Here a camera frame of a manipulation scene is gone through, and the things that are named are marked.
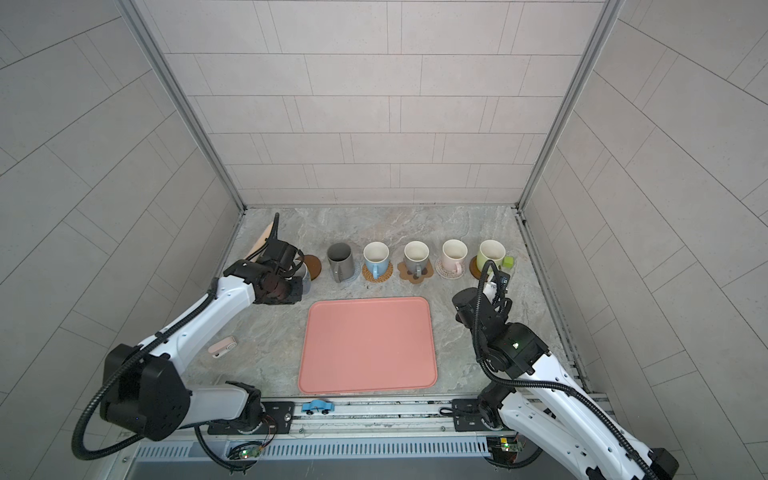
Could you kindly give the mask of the dark wooden coaster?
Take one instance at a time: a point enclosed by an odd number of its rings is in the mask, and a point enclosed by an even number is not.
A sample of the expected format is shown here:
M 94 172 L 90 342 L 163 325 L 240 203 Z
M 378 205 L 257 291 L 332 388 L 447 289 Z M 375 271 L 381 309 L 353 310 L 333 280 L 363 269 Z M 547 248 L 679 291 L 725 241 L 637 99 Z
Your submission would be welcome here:
M 477 280 L 479 280 L 479 279 L 480 279 L 480 277 L 481 277 L 481 271 L 480 271 L 480 269 L 479 269 L 479 268 L 478 268 L 478 266 L 477 266 L 477 257 L 476 257 L 476 256 L 474 256 L 474 257 L 473 257 L 473 258 L 472 258 L 472 259 L 469 261 L 469 270 L 470 270 L 470 273 L 472 274 L 472 276 L 473 276 L 475 279 L 477 279 Z
M 310 279 L 315 281 L 322 272 L 322 262 L 315 255 L 306 254 L 304 256 L 304 264 L 309 272 Z

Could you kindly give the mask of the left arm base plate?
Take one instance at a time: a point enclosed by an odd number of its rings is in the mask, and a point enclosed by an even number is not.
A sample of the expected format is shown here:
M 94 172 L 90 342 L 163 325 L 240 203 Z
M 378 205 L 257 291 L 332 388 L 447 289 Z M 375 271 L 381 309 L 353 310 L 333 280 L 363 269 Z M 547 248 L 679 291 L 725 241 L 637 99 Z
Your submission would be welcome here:
M 266 401 L 262 402 L 264 420 L 254 429 L 237 430 L 230 423 L 214 422 L 207 426 L 210 435 L 261 435 L 267 433 L 284 435 L 288 434 L 293 422 L 295 403 L 290 401 Z

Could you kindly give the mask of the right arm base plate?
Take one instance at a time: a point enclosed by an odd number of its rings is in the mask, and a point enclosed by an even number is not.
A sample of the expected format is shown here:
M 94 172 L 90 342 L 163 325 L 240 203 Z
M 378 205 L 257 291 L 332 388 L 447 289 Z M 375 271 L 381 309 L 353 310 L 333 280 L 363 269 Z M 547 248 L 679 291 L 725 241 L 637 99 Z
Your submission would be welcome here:
M 450 410 L 457 432 L 498 431 L 503 426 L 498 413 L 483 399 L 453 399 Z

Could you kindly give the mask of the grey metal mug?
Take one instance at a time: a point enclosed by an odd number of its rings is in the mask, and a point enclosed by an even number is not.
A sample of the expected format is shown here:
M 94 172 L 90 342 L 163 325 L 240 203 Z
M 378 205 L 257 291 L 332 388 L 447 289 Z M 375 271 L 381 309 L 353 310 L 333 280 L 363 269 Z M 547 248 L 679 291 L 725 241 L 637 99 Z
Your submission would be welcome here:
M 354 277 L 355 262 L 352 248 L 347 243 L 339 242 L 327 249 L 330 272 L 336 283 L 342 283 Z

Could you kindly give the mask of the white multicolour woven coaster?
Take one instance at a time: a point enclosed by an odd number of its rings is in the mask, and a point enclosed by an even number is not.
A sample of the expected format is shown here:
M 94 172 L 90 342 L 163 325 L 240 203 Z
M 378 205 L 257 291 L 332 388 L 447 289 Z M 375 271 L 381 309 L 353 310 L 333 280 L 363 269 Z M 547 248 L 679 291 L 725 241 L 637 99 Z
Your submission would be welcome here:
M 441 259 L 436 266 L 436 272 L 447 280 L 457 280 L 464 275 L 465 267 L 462 261 Z

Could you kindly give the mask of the green mug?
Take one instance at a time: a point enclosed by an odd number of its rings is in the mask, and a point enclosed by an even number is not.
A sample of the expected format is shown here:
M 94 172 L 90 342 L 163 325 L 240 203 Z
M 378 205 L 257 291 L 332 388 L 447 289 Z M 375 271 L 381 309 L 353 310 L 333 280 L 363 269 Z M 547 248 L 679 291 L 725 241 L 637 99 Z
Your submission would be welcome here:
M 511 271 L 515 265 L 515 259 L 507 254 L 505 246 L 497 240 L 485 240 L 478 249 L 474 266 L 481 271 L 487 261 L 492 261 L 500 270 Z

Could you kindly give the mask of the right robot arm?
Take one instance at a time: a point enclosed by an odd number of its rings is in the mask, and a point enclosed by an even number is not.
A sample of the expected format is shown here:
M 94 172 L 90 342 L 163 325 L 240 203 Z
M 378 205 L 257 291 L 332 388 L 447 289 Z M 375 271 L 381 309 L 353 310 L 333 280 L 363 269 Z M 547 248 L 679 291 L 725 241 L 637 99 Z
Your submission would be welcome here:
M 479 401 L 495 428 L 531 440 L 578 479 L 671 479 L 668 450 L 651 448 L 613 420 L 567 373 L 528 326 L 508 320 L 509 274 L 484 263 L 478 284 L 457 293 L 457 320 L 471 333 L 489 385 Z

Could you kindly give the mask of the teal handled mug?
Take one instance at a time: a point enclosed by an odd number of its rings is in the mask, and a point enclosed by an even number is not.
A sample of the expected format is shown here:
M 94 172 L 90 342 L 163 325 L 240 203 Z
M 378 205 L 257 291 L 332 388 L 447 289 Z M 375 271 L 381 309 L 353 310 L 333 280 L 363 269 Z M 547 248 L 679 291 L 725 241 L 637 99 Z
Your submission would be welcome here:
M 404 248 L 406 272 L 413 280 L 429 273 L 429 247 L 422 241 L 411 241 Z

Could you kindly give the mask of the rattan woven coaster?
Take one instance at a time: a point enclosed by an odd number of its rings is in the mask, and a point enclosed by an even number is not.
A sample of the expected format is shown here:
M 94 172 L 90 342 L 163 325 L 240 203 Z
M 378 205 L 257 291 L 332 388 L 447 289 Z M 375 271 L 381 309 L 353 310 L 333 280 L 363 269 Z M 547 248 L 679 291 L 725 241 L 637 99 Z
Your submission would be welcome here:
M 393 266 L 392 264 L 389 264 L 387 267 L 387 270 L 381 274 L 378 278 L 374 278 L 371 271 L 368 269 L 368 266 L 366 264 L 363 264 L 361 274 L 363 278 L 370 283 L 383 283 L 387 281 L 393 274 Z

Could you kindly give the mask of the light blue handled mug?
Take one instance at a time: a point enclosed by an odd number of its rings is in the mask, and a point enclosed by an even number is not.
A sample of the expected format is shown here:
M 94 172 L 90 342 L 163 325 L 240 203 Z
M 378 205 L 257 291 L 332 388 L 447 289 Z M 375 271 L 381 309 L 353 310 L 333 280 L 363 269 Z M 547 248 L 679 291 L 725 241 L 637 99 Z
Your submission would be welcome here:
M 386 244 L 374 241 L 363 249 L 365 265 L 374 280 L 378 280 L 389 268 L 390 252 Z

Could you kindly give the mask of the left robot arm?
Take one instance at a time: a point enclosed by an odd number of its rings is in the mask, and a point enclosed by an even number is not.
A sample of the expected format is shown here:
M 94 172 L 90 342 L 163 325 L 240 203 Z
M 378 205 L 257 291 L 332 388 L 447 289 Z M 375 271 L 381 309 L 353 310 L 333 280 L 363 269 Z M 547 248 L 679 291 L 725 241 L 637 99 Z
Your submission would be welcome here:
M 183 373 L 207 342 L 252 305 L 293 305 L 302 298 L 298 271 L 305 255 L 278 237 L 274 220 L 253 251 L 212 279 L 206 293 L 173 322 L 139 344 L 120 344 L 106 357 L 103 384 L 84 408 L 71 439 L 73 455 L 84 461 L 107 457 L 142 440 L 160 441 L 181 428 L 224 424 L 250 433 L 265 422 L 261 392 L 228 381 L 192 388 Z M 84 435 L 94 414 L 131 431 L 126 440 L 91 450 Z

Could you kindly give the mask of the cork paw coaster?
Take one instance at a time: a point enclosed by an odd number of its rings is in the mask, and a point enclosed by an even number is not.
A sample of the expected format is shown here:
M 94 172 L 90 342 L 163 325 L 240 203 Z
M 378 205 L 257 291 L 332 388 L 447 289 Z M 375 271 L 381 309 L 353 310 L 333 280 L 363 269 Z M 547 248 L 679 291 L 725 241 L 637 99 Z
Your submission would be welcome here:
M 423 283 L 426 279 L 433 277 L 435 273 L 434 267 L 430 260 L 427 261 L 427 264 L 423 269 L 422 275 L 419 276 L 418 278 L 416 278 L 412 273 L 409 272 L 405 262 L 399 262 L 397 264 L 397 269 L 399 272 L 399 278 L 401 280 L 408 281 L 413 285 L 418 285 Z

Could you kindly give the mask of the white mug pink handle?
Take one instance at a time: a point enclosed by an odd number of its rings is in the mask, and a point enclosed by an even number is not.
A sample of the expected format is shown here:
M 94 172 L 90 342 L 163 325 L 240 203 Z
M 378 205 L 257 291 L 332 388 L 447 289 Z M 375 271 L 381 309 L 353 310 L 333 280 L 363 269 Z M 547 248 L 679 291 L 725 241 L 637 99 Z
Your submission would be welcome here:
M 443 243 L 442 257 L 441 259 L 454 259 L 455 261 L 464 260 L 468 254 L 468 248 L 466 244 L 458 239 L 449 239 Z

